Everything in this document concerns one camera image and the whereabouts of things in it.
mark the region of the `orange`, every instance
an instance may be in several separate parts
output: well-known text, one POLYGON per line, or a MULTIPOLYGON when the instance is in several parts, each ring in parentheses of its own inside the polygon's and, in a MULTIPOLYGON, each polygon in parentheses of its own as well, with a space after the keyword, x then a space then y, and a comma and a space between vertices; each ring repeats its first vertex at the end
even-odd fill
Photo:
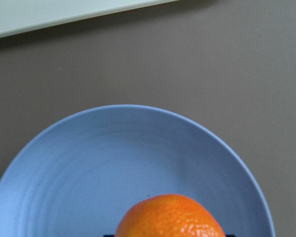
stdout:
POLYGON ((198 202, 165 194, 137 203, 119 223, 115 237, 225 237, 198 202))

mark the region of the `bowl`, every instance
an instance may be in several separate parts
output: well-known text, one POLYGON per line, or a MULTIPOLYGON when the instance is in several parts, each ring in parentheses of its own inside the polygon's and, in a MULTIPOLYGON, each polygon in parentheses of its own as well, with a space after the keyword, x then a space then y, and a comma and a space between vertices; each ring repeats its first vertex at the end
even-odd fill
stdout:
POLYGON ((168 193, 201 203, 226 234, 275 237, 260 187, 224 141, 141 105, 74 114, 27 144, 0 181, 0 237, 113 235, 131 206, 168 193))

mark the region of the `white tray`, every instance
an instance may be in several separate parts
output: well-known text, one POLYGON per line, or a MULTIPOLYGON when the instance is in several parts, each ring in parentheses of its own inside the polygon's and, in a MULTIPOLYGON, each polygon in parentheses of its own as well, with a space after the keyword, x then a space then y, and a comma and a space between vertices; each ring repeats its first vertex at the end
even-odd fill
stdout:
POLYGON ((175 0, 0 0, 0 38, 175 0))

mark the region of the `gray table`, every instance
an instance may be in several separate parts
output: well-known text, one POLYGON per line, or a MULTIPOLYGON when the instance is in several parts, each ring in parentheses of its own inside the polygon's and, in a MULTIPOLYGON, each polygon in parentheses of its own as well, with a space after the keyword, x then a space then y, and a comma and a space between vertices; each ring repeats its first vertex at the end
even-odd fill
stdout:
POLYGON ((0 177, 73 113, 144 104, 225 140, 296 236, 296 0, 185 0, 0 39, 0 177))

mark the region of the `plate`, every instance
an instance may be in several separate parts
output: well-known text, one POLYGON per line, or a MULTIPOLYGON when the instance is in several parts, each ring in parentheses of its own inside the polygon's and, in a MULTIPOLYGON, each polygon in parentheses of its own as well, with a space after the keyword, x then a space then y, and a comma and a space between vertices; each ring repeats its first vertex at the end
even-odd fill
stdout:
POLYGON ((0 38, 175 0, 0 0, 0 38))
POLYGON ((98 107, 35 137, 0 181, 0 237, 102 237, 159 194, 189 196, 226 234, 275 237, 263 194, 220 138, 178 114, 98 107))

